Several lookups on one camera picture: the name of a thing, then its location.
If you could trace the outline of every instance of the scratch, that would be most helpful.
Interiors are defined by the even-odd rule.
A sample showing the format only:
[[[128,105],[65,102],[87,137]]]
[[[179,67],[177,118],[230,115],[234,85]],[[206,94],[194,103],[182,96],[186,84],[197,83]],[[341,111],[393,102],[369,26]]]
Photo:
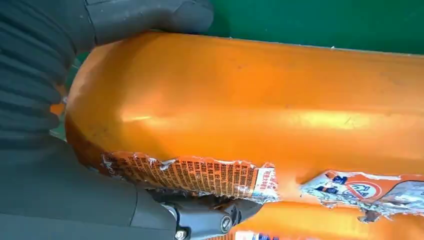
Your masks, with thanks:
[[[349,121],[352,119],[352,117],[350,116],[345,122],[344,122],[344,124],[346,125],[346,124],[348,124],[349,123]]]

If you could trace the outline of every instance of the peeling sticker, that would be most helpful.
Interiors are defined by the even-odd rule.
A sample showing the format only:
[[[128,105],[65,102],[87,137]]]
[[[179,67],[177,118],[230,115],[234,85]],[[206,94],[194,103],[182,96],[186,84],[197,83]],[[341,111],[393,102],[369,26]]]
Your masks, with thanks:
[[[301,186],[302,193],[317,197],[322,205],[338,204],[358,207],[365,216],[363,223],[390,219],[394,214],[424,216],[424,176],[373,175],[363,172],[328,170]]]
[[[272,164],[222,161],[211,157],[180,156],[160,161],[143,153],[104,153],[102,166],[109,175],[155,188],[228,196],[258,203],[277,202],[278,183]]]

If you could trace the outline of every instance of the white sticker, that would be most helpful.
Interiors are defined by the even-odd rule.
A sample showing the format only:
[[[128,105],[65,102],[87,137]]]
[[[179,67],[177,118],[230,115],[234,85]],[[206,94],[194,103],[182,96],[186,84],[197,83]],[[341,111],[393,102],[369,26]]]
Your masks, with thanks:
[[[278,199],[278,184],[276,170],[273,167],[259,168],[253,197]]]

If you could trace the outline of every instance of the orange label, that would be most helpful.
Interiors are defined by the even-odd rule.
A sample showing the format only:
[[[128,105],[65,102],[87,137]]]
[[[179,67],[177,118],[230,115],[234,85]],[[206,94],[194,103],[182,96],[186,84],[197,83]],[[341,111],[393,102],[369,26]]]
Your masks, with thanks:
[[[157,188],[276,201],[277,180],[273,167],[258,168],[245,161],[220,161],[211,157],[182,156],[159,161],[142,153],[103,155],[109,174]]]

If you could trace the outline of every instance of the orange cylinder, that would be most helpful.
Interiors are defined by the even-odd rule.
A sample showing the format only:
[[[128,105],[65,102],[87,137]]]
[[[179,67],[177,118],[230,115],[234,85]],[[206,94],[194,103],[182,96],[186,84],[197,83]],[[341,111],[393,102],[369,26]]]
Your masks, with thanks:
[[[67,139],[94,167],[116,151],[271,162],[281,197],[298,202],[274,205],[301,210],[317,200],[299,185],[327,169],[424,174],[423,76],[420,56],[151,32],[89,55],[68,96]],[[409,218],[398,222],[422,223]]]

